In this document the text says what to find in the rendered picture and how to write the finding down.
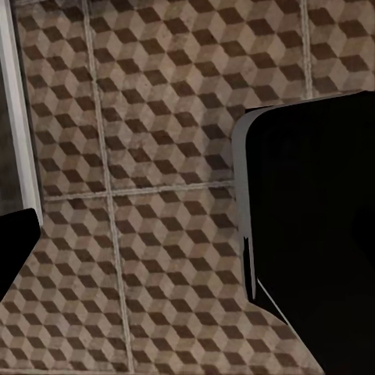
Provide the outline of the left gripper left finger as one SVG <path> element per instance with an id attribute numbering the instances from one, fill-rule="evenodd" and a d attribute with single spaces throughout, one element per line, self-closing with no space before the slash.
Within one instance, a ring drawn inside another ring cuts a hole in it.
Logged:
<path id="1" fill-rule="evenodd" d="M 0 216 L 0 301 L 40 237 L 34 208 Z"/>

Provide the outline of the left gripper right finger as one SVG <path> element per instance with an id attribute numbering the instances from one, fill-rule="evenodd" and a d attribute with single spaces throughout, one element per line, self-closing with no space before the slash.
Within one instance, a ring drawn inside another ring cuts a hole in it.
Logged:
<path id="1" fill-rule="evenodd" d="M 375 210 L 357 208 L 350 235 L 375 269 Z"/>

